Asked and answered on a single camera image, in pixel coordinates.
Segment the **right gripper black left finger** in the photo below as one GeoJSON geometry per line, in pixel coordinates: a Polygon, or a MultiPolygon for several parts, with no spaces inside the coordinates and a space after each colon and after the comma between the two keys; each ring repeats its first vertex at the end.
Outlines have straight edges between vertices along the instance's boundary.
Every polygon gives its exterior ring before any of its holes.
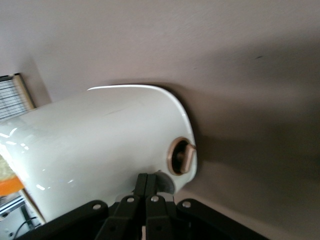
{"type": "Polygon", "coordinates": [[[134,191],[108,206],[92,200],[21,236],[18,240],[137,240],[135,216],[145,193],[148,174],[140,173],[134,191]]]}

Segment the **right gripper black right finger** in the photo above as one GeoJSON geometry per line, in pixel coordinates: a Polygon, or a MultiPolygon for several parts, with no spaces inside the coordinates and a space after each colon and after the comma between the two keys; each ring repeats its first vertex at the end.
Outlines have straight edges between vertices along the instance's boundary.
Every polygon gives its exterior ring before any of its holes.
{"type": "Polygon", "coordinates": [[[158,176],[144,174],[148,240],[264,240],[265,236],[193,198],[178,203],[160,193],[158,176]]]}

